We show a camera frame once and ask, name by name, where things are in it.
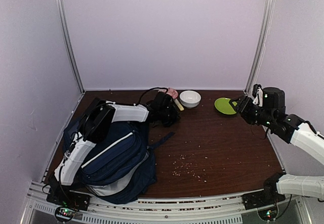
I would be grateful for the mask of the navy blue student backpack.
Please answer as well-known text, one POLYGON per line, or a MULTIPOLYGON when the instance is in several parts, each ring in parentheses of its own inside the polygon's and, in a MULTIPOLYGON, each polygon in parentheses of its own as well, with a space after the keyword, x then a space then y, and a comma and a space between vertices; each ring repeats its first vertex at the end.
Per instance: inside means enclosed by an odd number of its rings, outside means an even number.
POLYGON ((170 132, 150 145, 148 123, 114 122, 82 162, 77 180, 109 203, 133 202, 156 183, 154 150, 173 135, 170 132))

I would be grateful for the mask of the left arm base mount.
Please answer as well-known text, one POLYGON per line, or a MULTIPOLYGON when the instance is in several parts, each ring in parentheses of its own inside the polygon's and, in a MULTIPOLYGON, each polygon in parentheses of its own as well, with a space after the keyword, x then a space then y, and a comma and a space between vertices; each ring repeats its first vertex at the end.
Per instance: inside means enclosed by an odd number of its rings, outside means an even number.
POLYGON ((67 196, 49 192, 46 201, 58 205, 54 210, 54 217, 57 221, 66 223, 71 221, 78 212, 88 210, 90 198, 89 195, 75 192, 70 192, 67 196))

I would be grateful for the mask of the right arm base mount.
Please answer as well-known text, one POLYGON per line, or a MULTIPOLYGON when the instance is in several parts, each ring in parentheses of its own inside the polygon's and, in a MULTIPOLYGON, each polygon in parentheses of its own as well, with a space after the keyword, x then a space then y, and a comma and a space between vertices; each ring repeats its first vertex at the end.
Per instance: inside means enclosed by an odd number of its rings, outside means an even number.
POLYGON ((279 217, 279 202, 286 199, 285 195, 263 189, 242 195, 245 210, 256 209, 259 218, 263 221, 275 221, 279 217))

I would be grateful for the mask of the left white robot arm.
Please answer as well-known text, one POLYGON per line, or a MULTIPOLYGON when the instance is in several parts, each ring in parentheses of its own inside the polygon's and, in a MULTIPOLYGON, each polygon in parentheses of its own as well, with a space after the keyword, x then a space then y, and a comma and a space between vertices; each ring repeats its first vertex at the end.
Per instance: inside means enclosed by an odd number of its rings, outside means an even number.
POLYGON ((49 177, 47 200, 62 206, 79 205, 87 196, 75 189, 87 188, 94 196, 113 204, 133 202, 156 182, 154 150, 170 132, 149 143, 149 127, 169 127, 180 115, 177 92, 157 87, 153 100, 118 104, 95 98, 84 114, 65 129, 63 158, 49 177))

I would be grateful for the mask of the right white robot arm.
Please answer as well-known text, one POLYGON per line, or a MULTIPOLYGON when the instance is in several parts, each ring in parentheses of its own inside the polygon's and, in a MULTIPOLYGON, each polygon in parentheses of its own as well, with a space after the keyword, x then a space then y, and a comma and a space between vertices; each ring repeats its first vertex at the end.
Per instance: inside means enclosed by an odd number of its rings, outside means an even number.
POLYGON ((285 195, 312 197, 323 201, 323 171, 306 172, 306 167, 323 166, 323 135, 313 125, 296 114, 286 113, 285 92, 276 87, 254 85, 251 96, 244 94, 229 100, 229 105, 249 125, 258 125, 269 130, 271 142, 285 142, 286 147, 279 147, 287 173, 276 173, 263 184, 263 190, 256 194, 256 199, 263 204, 271 204, 285 199, 285 195), (288 155, 301 160, 293 160, 288 155), (302 160, 310 160, 306 167, 302 160))

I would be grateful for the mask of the yellow highlighter marker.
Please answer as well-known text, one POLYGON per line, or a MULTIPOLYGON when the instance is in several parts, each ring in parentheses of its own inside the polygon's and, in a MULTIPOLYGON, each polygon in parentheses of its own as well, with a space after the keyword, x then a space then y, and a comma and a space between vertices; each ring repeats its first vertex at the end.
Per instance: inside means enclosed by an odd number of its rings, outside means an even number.
POLYGON ((175 104, 177 105, 177 107, 179 108, 180 111, 184 111, 184 107, 183 107, 182 104, 178 101, 178 99, 175 99, 175 104))

